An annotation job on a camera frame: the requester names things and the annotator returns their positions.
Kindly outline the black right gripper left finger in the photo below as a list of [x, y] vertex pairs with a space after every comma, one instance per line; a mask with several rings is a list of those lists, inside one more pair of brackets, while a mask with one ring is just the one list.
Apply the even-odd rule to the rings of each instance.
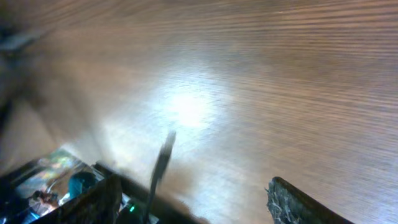
[[121, 200], [121, 181], [113, 174], [32, 224], [115, 224]]

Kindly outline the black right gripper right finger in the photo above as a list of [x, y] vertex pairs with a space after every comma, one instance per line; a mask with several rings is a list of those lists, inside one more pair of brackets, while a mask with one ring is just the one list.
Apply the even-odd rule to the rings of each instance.
[[273, 177], [266, 192], [276, 224], [353, 224], [281, 177]]

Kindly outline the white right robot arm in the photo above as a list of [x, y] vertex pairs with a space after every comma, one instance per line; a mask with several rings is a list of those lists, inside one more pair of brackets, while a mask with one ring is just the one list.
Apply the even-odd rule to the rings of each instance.
[[199, 223], [155, 190], [166, 168], [160, 153], [151, 188], [62, 149], [1, 177], [1, 223]]

